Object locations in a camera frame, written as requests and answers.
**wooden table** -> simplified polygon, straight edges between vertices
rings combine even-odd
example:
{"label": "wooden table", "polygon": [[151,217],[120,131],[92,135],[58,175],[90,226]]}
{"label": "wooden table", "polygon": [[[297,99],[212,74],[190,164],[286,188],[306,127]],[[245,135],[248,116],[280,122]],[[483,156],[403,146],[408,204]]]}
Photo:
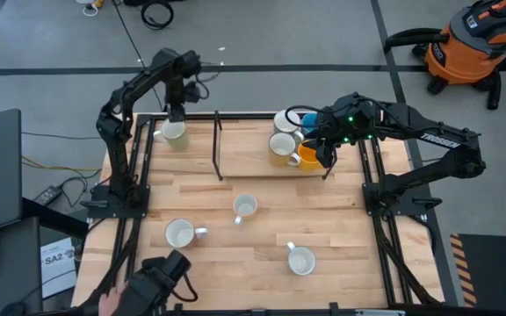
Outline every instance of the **wooden table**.
{"label": "wooden table", "polygon": [[[148,176],[151,198],[141,224],[136,269],[143,259],[171,251],[163,231],[171,220],[184,218],[195,227],[209,229],[197,247],[182,250],[192,262],[189,276],[199,293],[197,302],[184,303],[185,310],[329,308],[329,302],[338,302],[340,308],[387,305],[372,221],[365,213],[361,192],[364,175],[357,147],[338,150],[338,163],[326,181],[321,176],[275,177],[262,170],[263,176],[225,176],[219,181],[212,164],[213,121],[193,120],[187,125],[191,136],[187,151],[173,152],[163,142],[153,146]],[[222,120],[222,127],[222,137],[232,130],[270,134],[272,129],[270,120]],[[142,133],[142,152],[146,131],[147,127]],[[235,139],[235,143],[222,142],[221,152],[234,148],[235,159],[240,159],[240,151],[250,151],[250,146]],[[381,149],[387,173],[410,170],[402,141],[386,140]],[[263,155],[267,150],[258,149]],[[136,170],[141,169],[143,155],[138,155]],[[241,164],[248,172],[256,166]],[[105,157],[102,177],[109,174]],[[257,197],[259,209],[254,219],[236,226],[232,201],[243,192]],[[407,265],[430,294],[442,300],[426,229],[410,219],[396,219]],[[81,304],[108,270],[116,227],[117,219],[108,219],[88,236],[73,305]],[[315,252],[312,275],[295,276],[288,269],[288,241]],[[393,278],[401,302],[397,273]],[[184,282],[177,292],[191,296]],[[175,303],[178,300],[171,296],[168,308]]]}

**white label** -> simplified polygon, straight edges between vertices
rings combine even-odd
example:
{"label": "white label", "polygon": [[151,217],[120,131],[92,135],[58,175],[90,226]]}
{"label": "white label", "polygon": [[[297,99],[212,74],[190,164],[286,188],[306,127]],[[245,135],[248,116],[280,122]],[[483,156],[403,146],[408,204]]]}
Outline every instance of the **white label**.
{"label": "white label", "polygon": [[42,259],[42,283],[47,282],[42,286],[43,298],[76,286],[76,264],[71,238],[41,247],[40,258]]}
{"label": "white label", "polygon": [[467,17],[466,22],[468,25],[470,25],[470,28],[475,28],[478,24],[475,23],[475,20],[473,19],[473,15],[470,15]]}
{"label": "white label", "polygon": [[433,136],[433,135],[427,134],[427,133],[425,133],[423,136],[421,136],[421,139],[434,142],[434,143],[436,143],[440,146],[444,146],[444,147],[456,148],[456,147],[460,146],[460,144],[455,141],[445,140],[444,138],[441,138],[438,136]]}

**human hand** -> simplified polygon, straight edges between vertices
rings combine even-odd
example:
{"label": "human hand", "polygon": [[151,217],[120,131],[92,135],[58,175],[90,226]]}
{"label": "human hand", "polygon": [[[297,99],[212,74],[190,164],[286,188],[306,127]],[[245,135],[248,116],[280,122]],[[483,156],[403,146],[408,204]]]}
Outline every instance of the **human hand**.
{"label": "human hand", "polygon": [[117,287],[113,287],[109,294],[101,294],[98,301],[98,316],[112,316],[114,311],[119,307],[120,296],[127,287],[127,283],[123,283]]}

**shop vacuum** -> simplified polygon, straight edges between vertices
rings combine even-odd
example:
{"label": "shop vacuum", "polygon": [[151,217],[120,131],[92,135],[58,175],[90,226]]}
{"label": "shop vacuum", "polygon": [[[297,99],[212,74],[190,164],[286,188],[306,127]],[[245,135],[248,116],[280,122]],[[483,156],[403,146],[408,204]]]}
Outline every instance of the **shop vacuum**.
{"label": "shop vacuum", "polygon": [[489,91],[488,109],[501,97],[499,71],[506,66],[506,0],[483,0],[458,12],[443,29],[416,28],[386,39],[391,47],[415,45],[433,75],[427,90],[436,95],[449,84],[471,84]]}

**yellow mug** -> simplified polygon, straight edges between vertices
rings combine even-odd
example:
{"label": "yellow mug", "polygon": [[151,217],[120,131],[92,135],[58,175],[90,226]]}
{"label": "yellow mug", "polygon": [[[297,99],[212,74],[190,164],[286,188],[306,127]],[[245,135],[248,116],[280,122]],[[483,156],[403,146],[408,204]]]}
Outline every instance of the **yellow mug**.
{"label": "yellow mug", "polygon": [[298,166],[300,157],[294,153],[295,148],[296,140],[292,135],[276,133],[269,139],[269,161],[275,166]]}
{"label": "yellow mug", "polygon": [[315,171],[318,169],[323,169],[323,166],[320,164],[320,162],[317,161],[317,158],[315,157],[315,149],[304,146],[304,143],[301,143],[298,146],[298,156],[300,157],[298,169],[302,171]]}

